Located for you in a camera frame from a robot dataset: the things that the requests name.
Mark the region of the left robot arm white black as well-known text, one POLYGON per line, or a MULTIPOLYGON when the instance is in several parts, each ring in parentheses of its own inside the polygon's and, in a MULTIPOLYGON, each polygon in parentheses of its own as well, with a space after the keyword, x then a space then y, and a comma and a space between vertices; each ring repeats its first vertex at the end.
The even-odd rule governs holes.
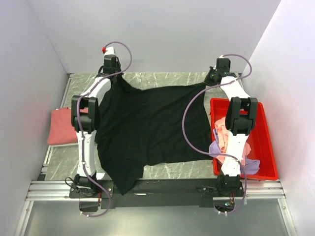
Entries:
POLYGON ((104 55, 103 66, 100 67, 92 85, 81 95, 71 98, 71 125, 78 139, 79 164, 75 182, 81 185, 81 192, 88 198, 98 193, 96 168, 94 161, 95 135, 100 125, 99 102, 117 80, 117 72, 121 64, 114 53, 104 55))

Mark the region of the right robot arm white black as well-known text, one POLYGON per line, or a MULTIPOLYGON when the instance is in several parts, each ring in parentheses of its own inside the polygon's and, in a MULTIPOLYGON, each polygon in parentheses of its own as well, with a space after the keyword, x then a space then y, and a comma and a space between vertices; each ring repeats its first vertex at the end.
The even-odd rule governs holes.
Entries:
POLYGON ((222 163, 216 191, 227 196, 241 186, 240 177, 247 157, 247 139, 254 129, 258 100, 250 97, 240 85, 240 75, 230 72, 230 59, 220 56, 210 67, 204 83, 220 85, 229 99, 228 110, 222 122, 213 130, 215 140, 209 146, 209 154, 222 163))

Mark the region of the lavender garment in bin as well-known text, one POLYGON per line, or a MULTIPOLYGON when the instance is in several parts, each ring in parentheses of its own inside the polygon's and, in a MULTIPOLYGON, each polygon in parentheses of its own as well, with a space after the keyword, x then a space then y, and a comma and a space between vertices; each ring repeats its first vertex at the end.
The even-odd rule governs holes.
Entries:
MULTIPOLYGON (((209 146, 209 153, 210 154, 221 153, 221 150, 219 147, 219 144, 220 144, 219 136, 216 129, 213 129, 213 134, 215 136, 215 140, 209 146)), ((252 149, 250 145, 246 143, 243 150, 243 159, 241 163, 247 175, 255 175, 258 173, 260 169, 260 160, 248 158, 248 154, 250 154, 251 150, 252 149)))

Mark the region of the black t-shirt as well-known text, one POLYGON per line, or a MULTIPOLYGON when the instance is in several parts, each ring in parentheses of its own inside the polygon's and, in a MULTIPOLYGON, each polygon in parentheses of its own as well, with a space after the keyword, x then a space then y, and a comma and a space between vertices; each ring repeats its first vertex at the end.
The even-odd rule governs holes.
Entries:
POLYGON ((119 78, 100 106, 95 142, 102 169, 127 193, 144 167, 206 159, 211 129, 203 83, 140 90, 119 78))

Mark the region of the pink garment in bin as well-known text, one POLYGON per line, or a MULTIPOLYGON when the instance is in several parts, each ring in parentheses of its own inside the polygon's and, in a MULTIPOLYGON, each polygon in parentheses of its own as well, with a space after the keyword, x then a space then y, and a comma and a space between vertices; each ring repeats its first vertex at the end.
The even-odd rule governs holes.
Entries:
MULTIPOLYGON (((228 130, 225 127, 225 117, 222 117, 221 119, 215 121, 214 127, 215 128, 213 129, 213 132, 215 135, 217 146, 219 147, 219 151, 216 151, 216 153, 226 153, 228 144, 228 130)), ((251 151, 250 145, 248 143, 245 143, 243 157, 241 160, 243 166, 246 165, 246 158, 250 151, 251 151)))

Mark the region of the aluminium frame rail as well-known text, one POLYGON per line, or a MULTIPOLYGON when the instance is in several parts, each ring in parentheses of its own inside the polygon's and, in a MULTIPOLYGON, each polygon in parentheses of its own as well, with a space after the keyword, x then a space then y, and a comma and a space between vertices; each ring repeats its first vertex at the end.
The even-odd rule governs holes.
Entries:
MULTIPOLYGON (((63 181, 32 181, 26 201, 70 201, 70 187, 63 181)), ((247 199, 283 199, 285 193, 279 181, 248 181, 247 199)))

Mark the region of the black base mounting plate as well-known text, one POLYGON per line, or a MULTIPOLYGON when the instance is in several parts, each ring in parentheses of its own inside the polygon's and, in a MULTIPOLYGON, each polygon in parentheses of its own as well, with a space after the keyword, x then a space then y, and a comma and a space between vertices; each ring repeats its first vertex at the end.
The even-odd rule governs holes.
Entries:
POLYGON ((102 189, 83 188, 72 184, 70 199, 80 201, 83 212, 97 208, 118 207, 214 207, 214 199, 230 200, 245 195, 245 185, 234 180, 184 179, 138 180, 127 193, 121 194, 110 180, 101 180, 102 189))

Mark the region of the folded red t-shirt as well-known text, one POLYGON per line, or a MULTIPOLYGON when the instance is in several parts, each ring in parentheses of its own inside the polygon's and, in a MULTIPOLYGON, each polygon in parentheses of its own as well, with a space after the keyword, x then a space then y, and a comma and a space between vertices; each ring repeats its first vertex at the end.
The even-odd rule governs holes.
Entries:
POLYGON ((50 146, 77 144, 77 135, 71 125, 71 109, 63 107, 51 112, 51 127, 47 140, 50 146))

